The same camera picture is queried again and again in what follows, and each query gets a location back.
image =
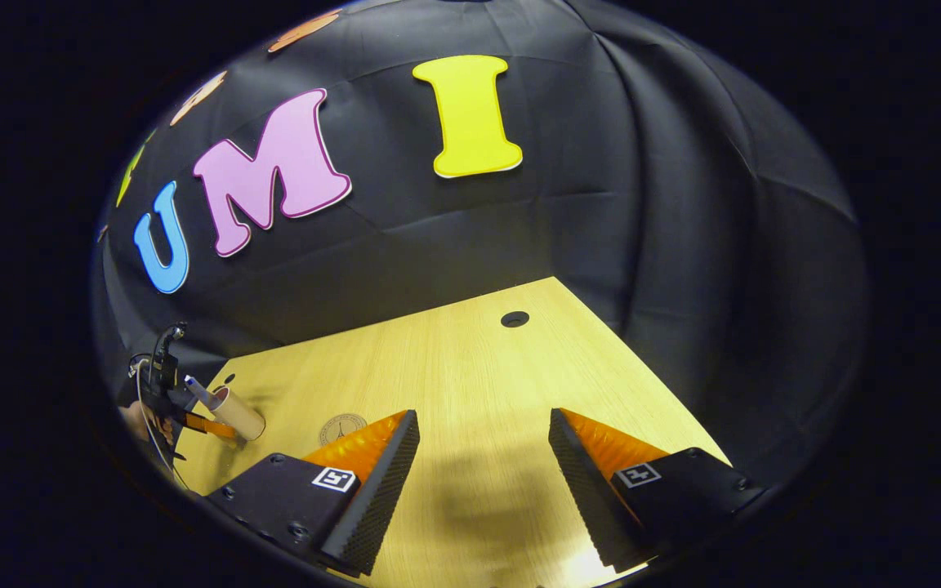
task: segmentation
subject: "pink letter m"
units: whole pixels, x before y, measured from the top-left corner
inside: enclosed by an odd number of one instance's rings
[[[276,108],[255,159],[225,139],[194,164],[195,177],[205,183],[221,257],[238,253],[252,235],[249,225],[235,219],[232,203],[261,229],[271,228],[276,175],[284,192],[281,213],[291,219],[321,211],[350,193],[350,178],[333,170],[318,128],[324,100],[324,89],[310,90]]]

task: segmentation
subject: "hand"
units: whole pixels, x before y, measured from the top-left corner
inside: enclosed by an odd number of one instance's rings
[[[130,428],[130,431],[133,432],[136,438],[150,442],[150,438],[147,436],[145,418],[143,418],[141,410],[146,411],[147,421],[154,423],[167,442],[172,445],[172,421],[169,421],[168,418],[161,418],[160,420],[160,418],[157,418],[141,401],[134,402],[127,408],[119,409],[123,414],[123,420],[126,421],[128,428]]]

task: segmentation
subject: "blue letter u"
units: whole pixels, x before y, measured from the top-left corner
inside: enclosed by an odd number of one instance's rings
[[[172,294],[180,290],[184,280],[187,279],[187,242],[184,241],[183,231],[180,231],[180,220],[176,217],[176,206],[172,203],[172,195],[176,193],[176,182],[165,184],[164,189],[154,197],[154,211],[162,217],[165,227],[165,238],[172,249],[172,260],[169,265],[162,265],[161,258],[154,250],[154,243],[150,241],[150,214],[144,215],[137,223],[137,230],[133,234],[133,242],[140,250],[140,258],[145,263],[145,270],[150,282],[159,291]]]

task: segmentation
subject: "cardboard tube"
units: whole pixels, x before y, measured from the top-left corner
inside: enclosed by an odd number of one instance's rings
[[[227,386],[217,388],[216,397],[221,399],[220,406],[210,412],[216,416],[217,420],[234,427],[234,430],[246,440],[254,440],[261,436],[266,426],[264,417],[259,416]]]

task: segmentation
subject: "wooden table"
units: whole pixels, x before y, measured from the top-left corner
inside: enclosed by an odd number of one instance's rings
[[[511,311],[522,327],[503,327]],[[185,432],[178,470],[208,494],[272,452],[303,457],[330,418],[415,409],[421,442],[372,576],[376,588],[596,586],[601,565],[546,441],[564,407],[668,452],[728,461],[689,411],[556,278],[230,360],[266,419],[239,449]],[[199,405],[195,412],[208,416]]]

